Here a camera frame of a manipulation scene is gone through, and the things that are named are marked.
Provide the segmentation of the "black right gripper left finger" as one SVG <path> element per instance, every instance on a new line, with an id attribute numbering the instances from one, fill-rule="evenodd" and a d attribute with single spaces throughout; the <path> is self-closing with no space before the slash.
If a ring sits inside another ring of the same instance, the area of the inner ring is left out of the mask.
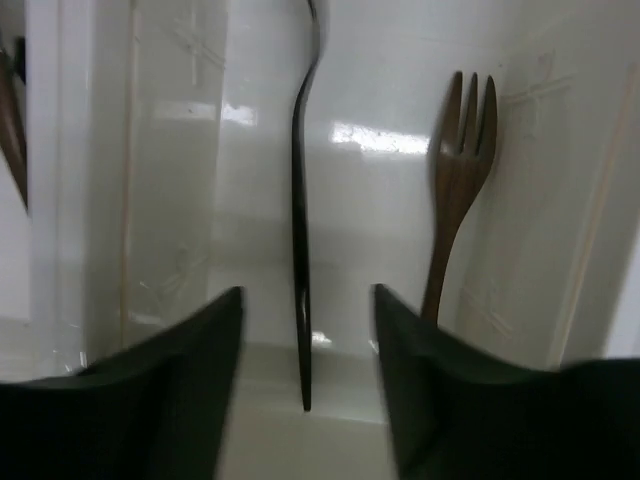
<path id="1" fill-rule="evenodd" d="M 85 369 L 1 385 L 4 479 L 212 479 L 244 327 L 232 287 Z"/>

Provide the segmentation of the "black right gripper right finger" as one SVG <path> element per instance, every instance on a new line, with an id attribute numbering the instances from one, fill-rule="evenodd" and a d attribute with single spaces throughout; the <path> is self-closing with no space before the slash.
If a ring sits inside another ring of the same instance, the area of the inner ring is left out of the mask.
<path id="1" fill-rule="evenodd" d="M 639 363 L 505 362 L 373 288 L 384 400 L 401 479 L 635 479 Z"/>

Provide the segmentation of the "brown wooden fork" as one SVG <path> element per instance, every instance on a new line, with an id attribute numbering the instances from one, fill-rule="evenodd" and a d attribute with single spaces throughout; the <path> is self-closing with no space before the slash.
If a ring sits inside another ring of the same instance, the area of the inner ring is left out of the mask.
<path id="1" fill-rule="evenodd" d="M 454 73 L 445 101 L 435 158 L 435 239 L 420 315 L 436 323 L 446 269 L 456 235 L 492 169 L 498 132 L 494 79 L 488 77 L 478 102 L 478 75 L 463 92 L 463 73 Z"/>

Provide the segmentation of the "black metal fork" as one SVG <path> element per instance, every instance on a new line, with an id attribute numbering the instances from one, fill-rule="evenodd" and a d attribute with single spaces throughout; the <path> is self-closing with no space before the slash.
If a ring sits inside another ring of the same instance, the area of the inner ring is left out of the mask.
<path id="1" fill-rule="evenodd" d="M 311 17 L 312 53 L 297 93 L 291 124 L 291 220 L 294 309 L 303 411 L 312 409 L 312 323 L 307 222 L 304 116 L 309 90 L 322 53 L 318 2 L 307 1 Z"/>

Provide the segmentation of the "brown wooden spoon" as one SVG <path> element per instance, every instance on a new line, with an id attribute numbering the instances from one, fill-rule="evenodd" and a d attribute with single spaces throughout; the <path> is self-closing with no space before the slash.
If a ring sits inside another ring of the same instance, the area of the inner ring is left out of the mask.
<path id="1" fill-rule="evenodd" d="M 28 209 L 27 149 L 10 57 L 1 50 L 1 150 Z"/>

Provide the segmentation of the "white right plastic container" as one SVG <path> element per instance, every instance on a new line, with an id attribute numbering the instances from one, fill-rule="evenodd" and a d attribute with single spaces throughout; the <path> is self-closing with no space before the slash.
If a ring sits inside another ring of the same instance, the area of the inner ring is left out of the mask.
<path id="1" fill-rule="evenodd" d="M 438 320 L 529 367 L 639 353 L 635 1 L 29 1 L 37 377 L 246 292 L 244 395 L 299 408 L 303 136 L 314 413 L 378 423 L 370 288 L 414 308 L 454 75 L 497 152 Z"/>

